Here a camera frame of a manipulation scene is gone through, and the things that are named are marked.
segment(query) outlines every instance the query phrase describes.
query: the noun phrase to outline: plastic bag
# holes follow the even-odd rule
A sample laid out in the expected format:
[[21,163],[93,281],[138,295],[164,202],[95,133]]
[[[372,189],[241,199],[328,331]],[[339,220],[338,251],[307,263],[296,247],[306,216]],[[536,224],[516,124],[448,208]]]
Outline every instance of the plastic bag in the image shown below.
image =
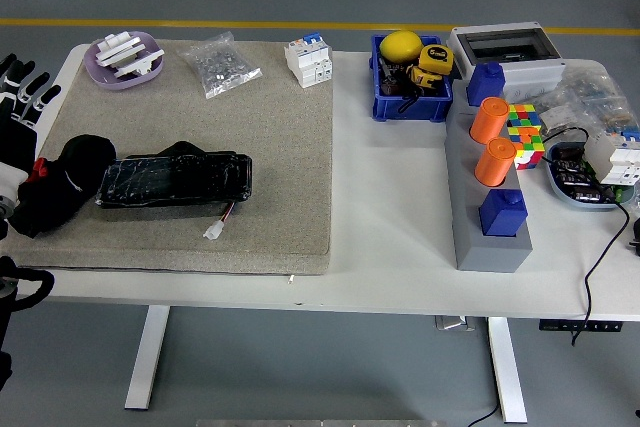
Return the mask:
[[528,102],[536,106],[545,137],[567,127],[582,127],[594,133],[638,131],[638,121],[627,98],[597,62],[567,60],[558,86]]
[[262,76],[260,68],[238,52],[231,32],[178,50],[177,54],[196,73],[207,99]]

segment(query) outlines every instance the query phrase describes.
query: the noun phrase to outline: white electrical module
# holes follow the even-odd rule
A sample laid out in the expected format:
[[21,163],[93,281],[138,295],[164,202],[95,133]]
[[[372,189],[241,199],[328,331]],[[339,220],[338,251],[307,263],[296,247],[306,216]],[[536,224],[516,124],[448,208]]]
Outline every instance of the white electrical module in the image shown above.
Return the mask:
[[589,137],[585,159],[604,185],[635,185],[640,179],[640,141],[601,132]]
[[476,65],[498,62],[504,71],[504,99],[522,102],[556,88],[565,63],[537,22],[455,27],[447,46],[463,80]]
[[331,79],[333,64],[329,58],[329,46],[320,34],[305,35],[289,42],[284,55],[291,72],[303,88]]

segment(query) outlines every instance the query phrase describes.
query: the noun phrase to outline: yellow ball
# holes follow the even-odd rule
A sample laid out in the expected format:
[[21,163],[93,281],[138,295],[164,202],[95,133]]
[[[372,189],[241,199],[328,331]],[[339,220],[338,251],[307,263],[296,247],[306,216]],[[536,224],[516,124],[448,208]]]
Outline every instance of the yellow ball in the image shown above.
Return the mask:
[[422,40],[410,30],[397,30],[380,42],[380,54],[389,62],[404,64],[420,57]]

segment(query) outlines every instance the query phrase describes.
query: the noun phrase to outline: gray floor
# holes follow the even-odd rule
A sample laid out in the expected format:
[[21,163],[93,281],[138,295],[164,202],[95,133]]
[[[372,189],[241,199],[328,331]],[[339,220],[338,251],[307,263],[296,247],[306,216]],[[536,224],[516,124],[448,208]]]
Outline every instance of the gray floor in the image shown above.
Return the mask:
[[[640,28],[640,0],[5,0],[0,56],[56,72],[81,43],[124,27],[10,26],[4,19],[149,19]],[[221,28],[145,27],[204,39]],[[232,29],[239,40],[308,32]],[[367,51],[372,31],[322,31],[337,50]],[[429,31],[445,39],[448,30]],[[639,36],[551,35],[566,58],[601,62],[640,99]],[[197,419],[420,418],[464,426],[496,398],[486,335],[440,333],[432,317],[174,309],[148,412],[122,409],[144,323],[141,306],[47,302],[12,319],[4,350],[15,374],[0,425],[193,426]],[[510,321],[532,426],[640,425],[640,326],[619,334],[537,330]],[[500,425],[496,414],[480,425]]]

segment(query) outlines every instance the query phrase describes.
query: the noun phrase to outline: yellow floor line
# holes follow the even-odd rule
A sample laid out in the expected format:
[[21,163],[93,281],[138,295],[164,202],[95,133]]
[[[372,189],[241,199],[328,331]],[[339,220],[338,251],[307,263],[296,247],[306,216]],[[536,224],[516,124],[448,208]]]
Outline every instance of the yellow floor line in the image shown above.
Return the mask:
[[[209,29],[296,29],[296,30],[415,30],[449,32],[457,24],[402,24],[369,22],[296,22],[296,21],[224,21],[224,20],[149,20],[149,19],[28,19],[0,18],[0,26],[18,27],[177,27]],[[549,34],[640,36],[640,29],[608,27],[544,27]]]

